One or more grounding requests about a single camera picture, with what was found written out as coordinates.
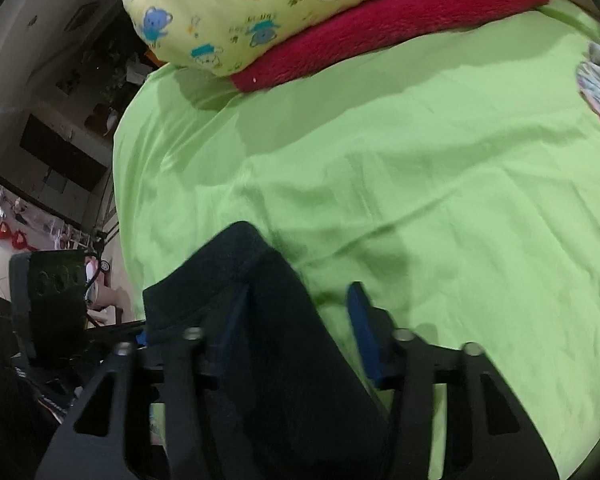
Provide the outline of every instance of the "floor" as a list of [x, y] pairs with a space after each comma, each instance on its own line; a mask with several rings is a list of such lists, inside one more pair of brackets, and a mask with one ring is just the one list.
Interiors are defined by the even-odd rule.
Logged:
[[[105, 224], [105, 231], [109, 231], [118, 223], [118, 217], [113, 217]], [[120, 300], [118, 306], [122, 308], [122, 321], [133, 321], [136, 318], [134, 305], [136, 302], [136, 294], [134, 293], [129, 276], [126, 273], [124, 260], [122, 259], [122, 248], [120, 247], [120, 234], [115, 228], [111, 233], [113, 238], [107, 244], [102, 253], [104, 260], [107, 260], [111, 265], [110, 284], [111, 288], [118, 290]]]

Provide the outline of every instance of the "bed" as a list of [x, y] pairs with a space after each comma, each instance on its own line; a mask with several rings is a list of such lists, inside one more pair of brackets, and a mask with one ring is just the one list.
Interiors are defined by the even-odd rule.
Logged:
[[600, 120], [574, 81], [598, 37], [598, 22], [552, 0], [253, 94], [161, 68], [115, 136], [134, 287], [247, 220], [360, 377], [344, 307], [354, 280], [427, 342], [480, 342], [569, 478], [600, 438]]

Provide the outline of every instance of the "green bed sheet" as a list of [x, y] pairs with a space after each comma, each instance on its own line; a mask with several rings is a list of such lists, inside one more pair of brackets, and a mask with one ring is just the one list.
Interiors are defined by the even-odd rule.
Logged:
[[554, 0], [250, 95], [164, 67], [115, 137], [133, 286], [250, 221], [358, 373], [353, 280], [431, 343], [480, 342], [567, 478], [600, 436], [600, 121], [574, 79], [598, 33]]

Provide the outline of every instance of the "black garment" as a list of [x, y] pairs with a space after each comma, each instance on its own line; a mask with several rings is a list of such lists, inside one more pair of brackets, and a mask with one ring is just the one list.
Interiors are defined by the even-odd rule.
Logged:
[[31, 387], [0, 368], [0, 480], [33, 479], [57, 426]]
[[221, 387], [206, 394], [225, 478], [375, 478], [384, 420], [294, 271], [250, 224], [228, 227], [144, 292], [149, 343], [191, 326], [213, 338], [213, 314], [245, 291]]

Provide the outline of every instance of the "red fuzzy blanket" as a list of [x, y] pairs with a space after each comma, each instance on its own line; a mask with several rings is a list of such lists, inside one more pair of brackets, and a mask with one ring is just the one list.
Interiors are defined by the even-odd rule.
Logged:
[[243, 92], [298, 79], [416, 36], [472, 27], [549, 0], [370, 0], [281, 43], [231, 76]]

